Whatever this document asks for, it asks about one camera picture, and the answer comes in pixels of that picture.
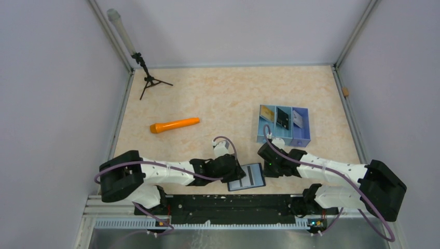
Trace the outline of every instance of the orange microphone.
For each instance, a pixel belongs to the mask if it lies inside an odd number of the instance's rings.
[[[200,122],[199,118],[187,118],[182,120],[177,120],[168,123],[155,123],[150,126],[150,131],[154,134],[169,131],[172,129],[177,129],[185,126],[192,126]]]

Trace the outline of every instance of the wooden table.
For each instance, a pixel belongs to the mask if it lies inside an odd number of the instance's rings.
[[[175,68],[151,70],[160,84],[145,91],[145,73],[137,70],[117,141],[115,156],[139,150],[142,157],[163,161],[213,158],[211,141],[229,137],[241,165],[263,162],[256,143],[259,105],[309,109],[311,142],[316,156],[359,163],[353,138],[330,66]],[[199,117],[200,123],[159,134],[149,126]],[[302,193],[313,182],[297,177],[266,178],[265,187],[229,192],[226,184],[204,187],[163,185],[167,194]]]

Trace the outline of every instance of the black stripe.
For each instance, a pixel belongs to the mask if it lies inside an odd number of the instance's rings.
[[[249,176],[249,181],[251,186],[254,186],[254,180],[252,179],[251,166],[247,166],[247,175]]]

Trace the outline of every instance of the tripod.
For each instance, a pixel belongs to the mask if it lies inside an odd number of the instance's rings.
[[[135,59],[136,63],[139,64],[144,69],[145,73],[147,74],[147,77],[144,78],[145,87],[144,87],[144,90],[142,91],[141,98],[139,100],[142,100],[142,97],[144,96],[145,90],[149,87],[153,87],[153,86],[158,85],[160,83],[164,83],[164,84],[173,86],[173,84],[170,84],[170,83],[162,81],[162,80],[155,79],[153,76],[151,76],[151,74],[148,72],[148,68],[145,65],[145,61],[142,58],[141,53],[135,53],[131,56],[131,58]]]
[[[130,37],[128,36],[127,31],[125,30],[125,28],[122,24],[120,14],[115,9],[109,9],[107,11],[107,16],[108,16],[108,20],[113,24],[113,26],[115,27],[119,36],[121,37],[122,42],[124,43],[128,52],[131,55],[131,58],[135,59],[136,63],[139,64],[144,69],[145,73],[147,74],[147,77],[144,78],[145,87],[144,87],[144,90],[142,91],[142,95],[139,100],[142,99],[142,97],[144,96],[145,90],[149,87],[153,87],[153,86],[158,85],[160,83],[164,83],[164,84],[172,86],[173,84],[170,84],[170,83],[162,81],[162,80],[155,79],[148,72],[148,68],[145,65],[145,61],[142,58],[141,53],[136,52],[136,50],[134,49],[133,43],[131,43]]]

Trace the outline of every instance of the blue storage box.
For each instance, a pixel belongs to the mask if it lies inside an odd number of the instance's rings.
[[[306,147],[311,140],[310,126],[309,126],[309,111],[307,108],[290,107],[290,106],[276,106],[264,105],[275,113],[274,122],[271,122],[262,116],[258,116],[258,134],[257,143],[265,143],[266,140],[263,134],[264,125],[268,124],[270,131],[274,137],[283,139],[286,146]],[[278,108],[288,114],[289,128],[286,129],[277,123]],[[293,123],[293,111],[296,111],[302,116],[302,128]]]

